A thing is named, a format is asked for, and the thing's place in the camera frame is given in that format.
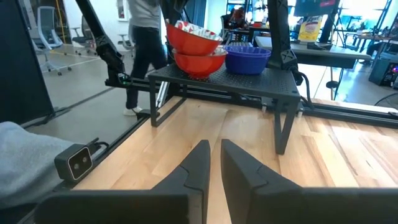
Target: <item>blue basket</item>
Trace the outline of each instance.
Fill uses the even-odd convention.
[[[225,47],[225,67],[231,73],[259,75],[267,66],[271,51],[257,47]]]

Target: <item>red bowl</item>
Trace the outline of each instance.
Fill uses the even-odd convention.
[[[210,40],[195,34],[190,34],[166,22],[167,37],[171,46],[184,55],[205,56],[214,52],[221,41]]]
[[[179,54],[175,50],[173,53],[177,66],[191,78],[208,78],[223,65],[227,54],[191,56]]]

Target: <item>desk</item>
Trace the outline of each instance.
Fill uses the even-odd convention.
[[[255,31],[260,31],[260,32],[271,32],[269,28],[266,27],[249,27],[249,38],[248,42],[253,44],[253,39],[254,39],[254,32]]]
[[[160,112],[179,100],[173,97]],[[208,139],[207,223],[231,223],[221,180],[223,138],[301,186],[397,187],[397,130],[302,116],[294,121],[287,153],[278,156],[270,128],[273,117],[259,109],[187,99],[158,128],[146,121],[74,189],[150,189],[200,140]]]
[[[272,50],[270,37],[256,37],[257,45],[263,49]],[[371,60],[371,57],[350,49],[333,46],[330,50],[307,49],[306,45],[291,44],[291,48],[299,63],[321,65],[336,68],[353,68],[358,59]]]

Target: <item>white office chair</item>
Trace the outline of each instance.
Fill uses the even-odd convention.
[[[127,34],[119,34],[119,36],[122,38],[122,41],[119,41],[118,44],[122,45],[126,50],[131,52],[131,57],[134,58],[135,56],[135,51],[136,51],[136,46],[134,43],[134,38],[132,36],[132,25],[131,23],[129,24],[129,33],[128,33],[128,39],[125,39],[125,36]]]
[[[40,67],[47,67],[48,71],[56,70],[58,75],[62,75],[60,66],[54,65],[48,58],[51,50],[62,47],[63,43],[57,33],[54,25],[54,7],[40,6],[37,9],[37,29],[39,38],[32,38],[36,54],[44,55],[45,62]]]

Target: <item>gray cloth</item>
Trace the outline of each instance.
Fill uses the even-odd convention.
[[[128,2],[131,13],[130,25],[159,29],[159,0],[128,0]]]
[[[73,143],[0,123],[0,209],[36,203],[61,182],[56,155]]]

